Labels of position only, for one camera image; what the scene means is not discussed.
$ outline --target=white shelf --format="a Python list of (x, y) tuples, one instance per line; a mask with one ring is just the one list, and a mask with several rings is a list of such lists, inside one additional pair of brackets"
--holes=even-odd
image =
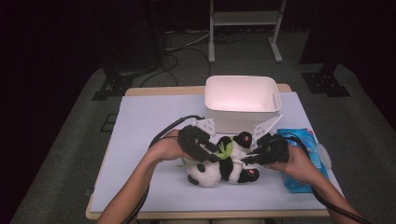
[(214, 25), (275, 25), (278, 11), (215, 12)]

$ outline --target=stuffed toy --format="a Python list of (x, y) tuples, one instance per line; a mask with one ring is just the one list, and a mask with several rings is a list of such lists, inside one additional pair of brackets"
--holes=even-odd
[(217, 162), (186, 160), (186, 172), (190, 183), (207, 188), (215, 187), (221, 179), (240, 184), (256, 181), (258, 169), (244, 169), (240, 161), (250, 152), (252, 136), (242, 132), (237, 136), (223, 136), (217, 143), (219, 148), (215, 155), (220, 158)]

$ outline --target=panda head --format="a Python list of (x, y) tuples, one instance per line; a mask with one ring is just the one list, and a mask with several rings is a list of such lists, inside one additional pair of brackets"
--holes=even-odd
[(221, 180), (218, 162), (186, 160), (187, 178), (193, 185), (215, 187)]

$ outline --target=table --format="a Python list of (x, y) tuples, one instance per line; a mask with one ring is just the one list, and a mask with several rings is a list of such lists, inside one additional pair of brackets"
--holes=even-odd
[[(291, 89), (288, 85), (286, 84), (278, 84), (278, 88), (280, 92), (291, 92)], [(168, 88), (141, 88), (141, 89), (129, 89), (126, 92), (126, 96), (143, 96), (143, 97), (147, 97), (147, 96), (152, 96), (154, 98), (151, 99), (155, 99), (155, 97), (159, 97), (159, 96), (164, 96), (164, 95), (191, 95), (191, 96), (199, 96), (202, 95), (204, 93), (205, 87), (168, 87)], [(112, 135), (112, 139), (110, 141), (111, 143), (114, 143), (114, 141), (117, 141), (117, 139), (114, 136), (114, 132)], [(102, 164), (101, 167), (101, 171), (99, 173), (100, 174), (103, 172), (102, 170), (104, 169), (104, 165), (105, 165), (105, 161), (106, 159), (108, 159), (108, 153), (109, 153), (109, 147), (107, 148), (107, 152), (104, 158), (104, 162)], [(140, 160), (140, 158), (142, 157), (142, 155), (144, 154), (144, 151), (141, 152), (141, 155), (136, 155), (136, 163), (138, 163), (138, 161)], [(169, 169), (173, 169), (175, 167), (175, 164), (177, 164), (177, 162), (175, 164), (171, 164), (171, 163), (163, 163), (166, 164), (165, 166), (163, 166), (161, 169), (157, 168), (157, 170), (159, 170), (159, 172), (161, 173), (163, 170), (169, 170)], [(268, 178), (269, 180), (267, 181), (272, 181), (272, 179), (274, 179), (274, 173), (271, 172), (275, 172), (275, 171), (270, 171), (270, 170), (266, 170), (265, 172), (267, 172)], [(338, 183), (335, 179), (335, 177), (333, 176), (333, 173), (331, 170), (328, 170), (329, 176), (331, 177), (331, 181), (334, 183), (334, 185), (338, 188), (338, 190), (340, 190)], [(151, 182), (151, 188), (150, 188), (150, 193), (148, 194), (148, 200), (146, 202), (146, 204), (151, 203), (150, 201), (150, 194), (153, 195), (152, 197), (158, 197), (158, 194), (155, 194), (156, 190), (155, 190), (155, 179), (161, 178), (160, 175), (155, 175), (153, 177), (153, 181)], [(197, 186), (193, 186), (190, 183), (187, 183), (187, 179), (183, 180), (183, 182), (186, 182), (186, 185), (183, 188), (200, 188)], [(227, 184), (224, 184), (222, 186), (223, 188), (229, 188), (227, 186)], [(169, 204), (166, 205), (166, 209), (169, 209), (170, 211), (150, 211), (151, 208), (145, 208), (145, 206), (142, 208), (141, 212), (138, 215), (138, 219), (178, 219), (178, 218), (182, 218), (182, 219), (189, 219), (189, 218), (233, 218), (233, 217), (325, 217), (328, 216), (328, 212), (326, 210), (326, 208), (324, 206), (318, 206), (318, 202), (316, 201), (316, 199), (313, 197), (313, 195), (311, 194), (288, 194), (285, 188), (277, 188), (277, 190), (280, 190), (281, 193), (283, 194), (283, 196), (287, 196), (290, 197), (291, 201), (287, 202), (290, 204), (293, 203), (300, 203), (299, 200), (303, 200), (306, 201), (307, 204), (315, 204), (314, 207), (316, 207), (315, 209), (312, 208), (312, 205), (308, 205), (307, 207), (304, 207), (304, 205), (302, 205), (301, 209), (262, 209), (262, 210), (255, 210), (255, 209), (251, 209), (251, 210), (193, 210), (193, 211), (172, 211), (172, 206), (170, 206)], [(180, 192), (172, 192), (172, 190), (170, 192), (167, 192), (164, 195), (168, 195), (171, 194), (170, 197), (176, 197)], [(188, 198), (190, 197), (189, 195), (183, 195), (182, 197), (185, 197), (186, 200), (188, 200)], [(101, 212), (100, 211), (92, 211), (92, 200), (93, 200), (93, 195), (91, 196), (90, 202), (87, 206), (87, 210), (86, 210), (86, 216), (89, 219), (97, 219), (99, 218)], [(272, 203), (279, 203), (277, 205), (277, 207), (283, 207), (285, 204), (283, 204), (283, 202), (278, 202), (277, 199), (274, 199), (271, 201)]]
[(283, 62), (277, 48), (276, 40), (279, 34), (280, 23), (283, 19), (287, 0), (282, 0), (278, 11), (238, 11), (238, 12), (215, 12), (214, 0), (210, 0), (210, 23), (209, 23), (209, 62), (215, 62), (215, 43), (213, 40), (214, 26), (221, 25), (274, 25), (272, 37), (268, 38), (271, 50), (277, 63)]

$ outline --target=white container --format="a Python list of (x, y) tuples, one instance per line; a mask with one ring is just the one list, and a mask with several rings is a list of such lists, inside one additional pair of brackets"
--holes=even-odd
[(270, 77), (213, 76), (206, 81), (205, 107), (216, 133), (253, 134), (256, 125), (278, 115), (281, 102)]

